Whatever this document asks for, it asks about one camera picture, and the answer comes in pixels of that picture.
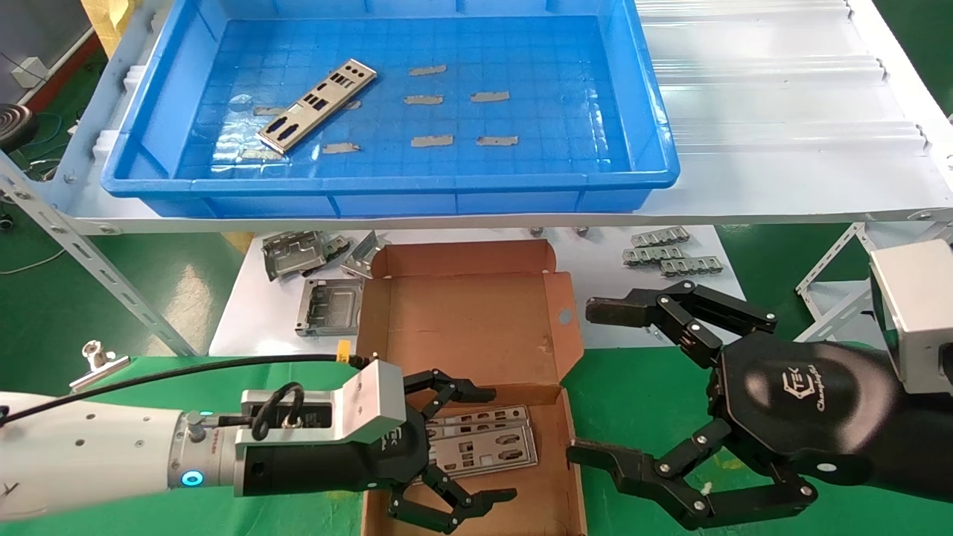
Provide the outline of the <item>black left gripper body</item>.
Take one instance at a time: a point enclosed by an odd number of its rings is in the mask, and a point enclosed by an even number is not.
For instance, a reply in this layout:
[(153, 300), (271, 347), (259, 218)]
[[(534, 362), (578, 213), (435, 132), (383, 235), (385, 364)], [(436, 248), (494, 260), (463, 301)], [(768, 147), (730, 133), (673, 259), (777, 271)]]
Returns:
[(430, 464), (423, 416), (370, 444), (290, 445), (247, 449), (236, 493), (241, 497), (327, 491), (397, 491), (408, 488)]

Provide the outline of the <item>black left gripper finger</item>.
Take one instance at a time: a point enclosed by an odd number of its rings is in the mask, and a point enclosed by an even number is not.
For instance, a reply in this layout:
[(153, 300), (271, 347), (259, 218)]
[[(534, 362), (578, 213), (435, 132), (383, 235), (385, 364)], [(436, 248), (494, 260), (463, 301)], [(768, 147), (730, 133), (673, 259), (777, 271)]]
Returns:
[[(430, 369), (403, 377), (408, 425), (426, 425), (449, 403), (490, 403), (497, 390), (476, 386), (472, 380), (453, 379), (439, 369)], [(433, 396), (422, 405), (411, 401), (412, 395), (432, 391)]]
[(517, 498), (515, 488), (471, 494), (440, 468), (425, 468), (420, 473), (420, 479), (450, 510), (438, 510), (406, 499), (404, 492), (409, 485), (405, 484), (391, 490), (387, 513), (392, 519), (428, 529), (430, 532), (452, 534), (464, 521), (484, 517), (497, 503), (506, 503)]

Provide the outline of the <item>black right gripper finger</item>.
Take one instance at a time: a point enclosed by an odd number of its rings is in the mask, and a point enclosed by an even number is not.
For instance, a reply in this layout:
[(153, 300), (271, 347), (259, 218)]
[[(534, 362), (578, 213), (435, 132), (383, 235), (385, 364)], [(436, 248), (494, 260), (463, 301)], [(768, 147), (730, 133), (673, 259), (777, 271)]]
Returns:
[(640, 449), (573, 438), (567, 461), (606, 471), (617, 492), (657, 503), (687, 530), (795, 517), (816, 501), (814, 486), (786, 466), (769, 466), (771, 485), (706, 494), (688, 485), (686, 476), (733, 435), (727, 421), (715, 418), (659, 459)]
[(593, 296), (585, 319), (593, 325), (656, 327), (701, 369), (714, 369), (724, 346), (705, 325), (738, 336), (772, 334), (777, 326), (775, 313), (693, 281), (662, 290), (634, 288), (618, 299)]

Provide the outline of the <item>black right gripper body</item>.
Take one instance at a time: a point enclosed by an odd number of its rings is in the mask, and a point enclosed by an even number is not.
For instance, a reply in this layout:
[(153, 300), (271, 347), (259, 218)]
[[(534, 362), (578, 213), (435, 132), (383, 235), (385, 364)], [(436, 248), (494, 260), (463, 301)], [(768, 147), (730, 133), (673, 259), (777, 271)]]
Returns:
[(871, 479), (878, 435), (899, 400), (885, 352), (833, 342), (790, 342), (758, 332), (724, 346), (712, 414), (724, 445), (767, 476)]

